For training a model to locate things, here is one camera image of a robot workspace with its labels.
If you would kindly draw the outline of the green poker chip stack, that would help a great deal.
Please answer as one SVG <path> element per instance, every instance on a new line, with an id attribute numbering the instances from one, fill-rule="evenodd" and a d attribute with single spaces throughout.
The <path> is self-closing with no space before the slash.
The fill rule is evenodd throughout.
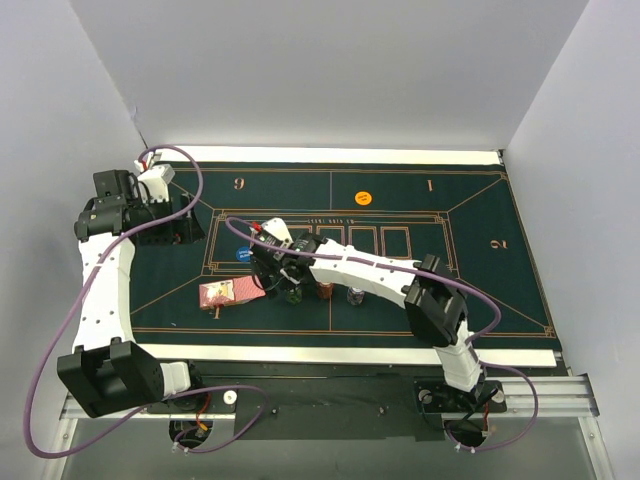
<path id="1" fill-rule="evenodd" d="M 303 290 L 297 285 L 285 291 L 285 300 L 291 305 L 298 305 L 302 302 Z"/>

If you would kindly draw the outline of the red poker chip stack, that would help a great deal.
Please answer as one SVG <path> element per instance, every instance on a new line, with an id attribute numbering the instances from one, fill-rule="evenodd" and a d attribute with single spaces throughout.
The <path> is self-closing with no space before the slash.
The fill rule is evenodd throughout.
<path id="1" fill-rule="evenodd" d="M 333 294 L 333 283 L 318 282 L 317 283 L 317 295 L 322 300 L 328 300 Z"/>

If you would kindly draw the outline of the blue poker chip stack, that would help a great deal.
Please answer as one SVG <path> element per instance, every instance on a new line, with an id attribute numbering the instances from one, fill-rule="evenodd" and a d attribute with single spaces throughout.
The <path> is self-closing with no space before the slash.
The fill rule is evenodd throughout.
<path id="1" fill-rule="evenodd" d="M 349 287 L 347 290 L 347 301 L 353 305 L 361 305 L 365 297 L 365 292 L 356 287 Z"/>

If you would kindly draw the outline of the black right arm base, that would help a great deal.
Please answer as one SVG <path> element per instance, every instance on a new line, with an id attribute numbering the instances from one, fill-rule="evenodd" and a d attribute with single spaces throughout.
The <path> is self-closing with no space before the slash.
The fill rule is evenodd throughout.
<path id="1" fill-rule="evenodd" d="M 471 392 L 447 385 L 437 378 L 415 380 L 413 389 L 419 410 L 424 414 L 467 414 L 507 411 L 506 394 L 496 380 L 481 380 Z"/>

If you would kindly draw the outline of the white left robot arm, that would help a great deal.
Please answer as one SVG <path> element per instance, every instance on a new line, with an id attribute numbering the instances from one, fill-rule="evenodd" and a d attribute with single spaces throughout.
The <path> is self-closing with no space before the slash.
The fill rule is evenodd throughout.
<path id="1" fill-rule="evenodd" d="M 96 194 L 74 224 L 90 287 L 81 301 L 72 352 L 57 374 L 91 418 L 161 402 L 200 408 L 204 384 L 186 361 L 165 363 L 140 347 L 130 319 L 130 272 L 137 249 L 188 245 L 204 237 L 188 194 L 171 196 L 173 168 L 161 164 L 134 174 L 94 174 Z"/>

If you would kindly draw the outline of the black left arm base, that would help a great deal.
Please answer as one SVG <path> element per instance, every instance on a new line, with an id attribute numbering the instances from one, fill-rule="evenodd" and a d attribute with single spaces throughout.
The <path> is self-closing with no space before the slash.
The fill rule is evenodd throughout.
<path id="1" fill-rule="evenodd" d="M 147 408 L 147 412 L 150 414 L 230 414 L 236 410 L 237 397 L 235 389 L 198 393 L 155 403 Z"/>

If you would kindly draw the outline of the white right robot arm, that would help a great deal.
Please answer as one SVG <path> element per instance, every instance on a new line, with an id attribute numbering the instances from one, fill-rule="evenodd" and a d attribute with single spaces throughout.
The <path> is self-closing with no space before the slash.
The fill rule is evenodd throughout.
<path id="1" fill-rule="evenodd" d="M 413 336 L 436 351 L 449 402 L 468 409 L 482 398 L 482 367 L 469 342 L 466 294 L 424 276 L 441 273 L 435 257 L 417 263 L 389 259 L 309 232 L 292 239 L 267 229 L 252 231 L 250 255 L 265 290 L 340 285 L 397 305 L 405 311 Z"/>

